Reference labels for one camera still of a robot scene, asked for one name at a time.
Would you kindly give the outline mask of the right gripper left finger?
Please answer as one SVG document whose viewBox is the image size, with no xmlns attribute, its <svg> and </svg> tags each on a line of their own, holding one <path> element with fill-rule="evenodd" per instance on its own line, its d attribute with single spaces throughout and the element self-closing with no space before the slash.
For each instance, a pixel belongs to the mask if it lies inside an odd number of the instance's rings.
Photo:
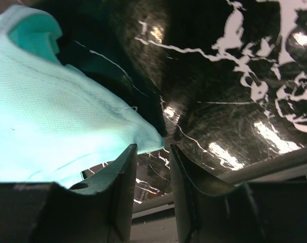
<svg viewBox="0 0 307 243">
<path fill-rule="evenodd" d="M 0 242 L 129 242 L 136 167 L 132 144 L 69 189 L 0 183 Z"/>
</svg>

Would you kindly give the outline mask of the teal t shirt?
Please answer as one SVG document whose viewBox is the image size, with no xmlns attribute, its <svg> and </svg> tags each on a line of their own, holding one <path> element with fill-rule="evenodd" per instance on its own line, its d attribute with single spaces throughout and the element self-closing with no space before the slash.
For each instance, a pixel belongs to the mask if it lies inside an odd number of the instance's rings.
<svg viewBox="0 0 307 243">
<path fill-rule="evenodd" d="M 71 65 L 47 12 L 13 5 L 0 14 L 0 182 L 58 182 L 115 160 L 164 147 L 156 129 L 111 91 Z"/>
</svg>

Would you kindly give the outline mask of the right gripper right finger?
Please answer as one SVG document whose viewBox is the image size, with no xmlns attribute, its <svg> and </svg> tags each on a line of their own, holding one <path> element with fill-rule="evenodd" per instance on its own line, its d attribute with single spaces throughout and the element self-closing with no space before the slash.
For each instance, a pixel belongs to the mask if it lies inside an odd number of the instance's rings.
<svg viewBox="0 0 307 243">
<path fill-rule="evenodd" d="M 180 242 L 307 242 L 307 182 L 234 186 L 170 147 Z"/>
</svg>

